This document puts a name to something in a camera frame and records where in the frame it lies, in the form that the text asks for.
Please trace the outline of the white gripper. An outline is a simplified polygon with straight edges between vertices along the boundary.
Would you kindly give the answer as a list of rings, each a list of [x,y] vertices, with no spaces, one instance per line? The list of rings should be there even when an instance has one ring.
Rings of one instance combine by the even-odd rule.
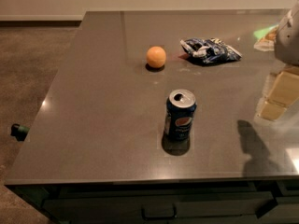
[[[287,64],[265,81],[257,115],[267,120],[279,119],[299,99],[299,0],[278,25],[275,56]]]

